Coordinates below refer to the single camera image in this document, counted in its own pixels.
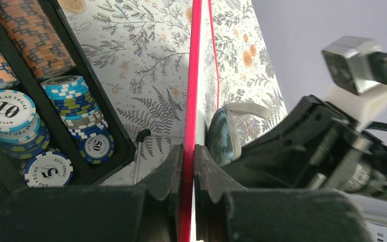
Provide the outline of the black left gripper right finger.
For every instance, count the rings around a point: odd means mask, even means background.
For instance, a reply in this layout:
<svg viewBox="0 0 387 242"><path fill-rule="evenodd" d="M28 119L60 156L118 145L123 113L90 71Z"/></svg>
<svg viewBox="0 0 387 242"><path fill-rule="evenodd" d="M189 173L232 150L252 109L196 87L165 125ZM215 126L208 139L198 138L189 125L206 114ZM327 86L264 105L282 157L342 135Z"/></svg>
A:
<svg viewBox="0 0 387 242"><path fill-rule="evenodd" d="M357 207L337 191L247 189L196 145L196 236L203 241L365 242Z"/></svg>

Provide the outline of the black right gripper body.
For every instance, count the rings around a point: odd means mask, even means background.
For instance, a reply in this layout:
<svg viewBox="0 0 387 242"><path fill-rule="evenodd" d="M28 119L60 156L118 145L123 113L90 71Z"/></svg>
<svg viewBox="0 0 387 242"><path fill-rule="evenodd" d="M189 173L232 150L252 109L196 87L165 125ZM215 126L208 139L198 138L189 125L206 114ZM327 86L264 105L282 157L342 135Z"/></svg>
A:
<svg viewBox="0 0 387 242"><path fill-rule="evenodd" d="M384 168L370 133L357 121L309 95L268 133L242 148L223 170L246 188L382 192Z"/></svg>

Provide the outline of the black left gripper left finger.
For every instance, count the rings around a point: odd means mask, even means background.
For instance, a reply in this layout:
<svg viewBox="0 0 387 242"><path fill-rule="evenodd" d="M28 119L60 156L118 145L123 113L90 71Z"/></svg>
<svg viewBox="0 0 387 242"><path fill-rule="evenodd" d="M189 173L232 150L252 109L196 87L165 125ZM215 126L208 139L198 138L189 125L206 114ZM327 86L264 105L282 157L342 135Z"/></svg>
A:
<svg viewBox="0 0 387 242"><path fill-rule="evenodd" d="M183 152L133 186L22 189L0 209L0 241L177 241Z"/></svg>

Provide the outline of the pink framed whiteboard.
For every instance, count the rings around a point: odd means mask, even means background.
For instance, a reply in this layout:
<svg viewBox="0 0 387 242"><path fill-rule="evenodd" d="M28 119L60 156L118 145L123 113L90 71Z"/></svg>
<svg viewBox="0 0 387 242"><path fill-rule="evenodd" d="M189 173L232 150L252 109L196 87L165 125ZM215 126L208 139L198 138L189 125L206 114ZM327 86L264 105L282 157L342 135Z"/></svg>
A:
<svg viewBox="0 0 387 242"><path fill-rule="evenodd" d="M193 1L187 82L179 241L196 241L194 151L204 145L219 106L219 71L211 1Z"/></svg>

